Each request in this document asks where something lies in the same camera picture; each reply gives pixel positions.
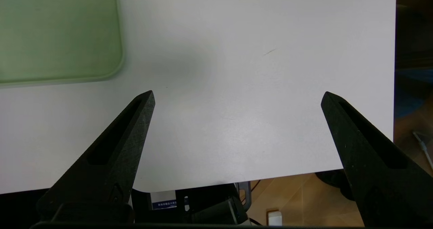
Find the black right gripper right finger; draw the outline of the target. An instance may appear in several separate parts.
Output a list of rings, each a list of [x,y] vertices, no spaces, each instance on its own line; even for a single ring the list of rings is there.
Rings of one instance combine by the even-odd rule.
[[[342,97],[321,108],[364,225],[431,229],[432,177]]]

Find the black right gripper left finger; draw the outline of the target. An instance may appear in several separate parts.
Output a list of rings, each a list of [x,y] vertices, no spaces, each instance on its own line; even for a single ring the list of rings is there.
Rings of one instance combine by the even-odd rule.
[[[132,222],[129,204],[156,101],[136,96],[37,202],[43,222]]]

